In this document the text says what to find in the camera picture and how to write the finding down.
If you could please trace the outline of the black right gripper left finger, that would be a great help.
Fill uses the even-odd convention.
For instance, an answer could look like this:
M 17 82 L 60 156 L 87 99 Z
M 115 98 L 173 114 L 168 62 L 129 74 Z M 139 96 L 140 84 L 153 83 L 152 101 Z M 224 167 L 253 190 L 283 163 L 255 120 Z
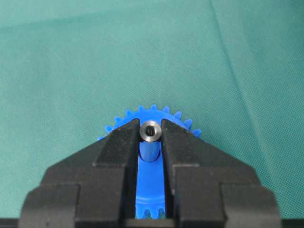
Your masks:
M 117 228 L 135 213 L 140 121 L 50 166 L 28 193 L 21 228 Z

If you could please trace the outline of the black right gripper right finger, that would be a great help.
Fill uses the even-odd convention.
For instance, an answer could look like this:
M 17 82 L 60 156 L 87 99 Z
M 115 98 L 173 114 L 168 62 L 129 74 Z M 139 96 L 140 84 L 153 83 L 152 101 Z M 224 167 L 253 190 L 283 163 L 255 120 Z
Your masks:
M 279 228 L 272 191 L 246 163 L 161 122 L 166 209 L 179 228 Z

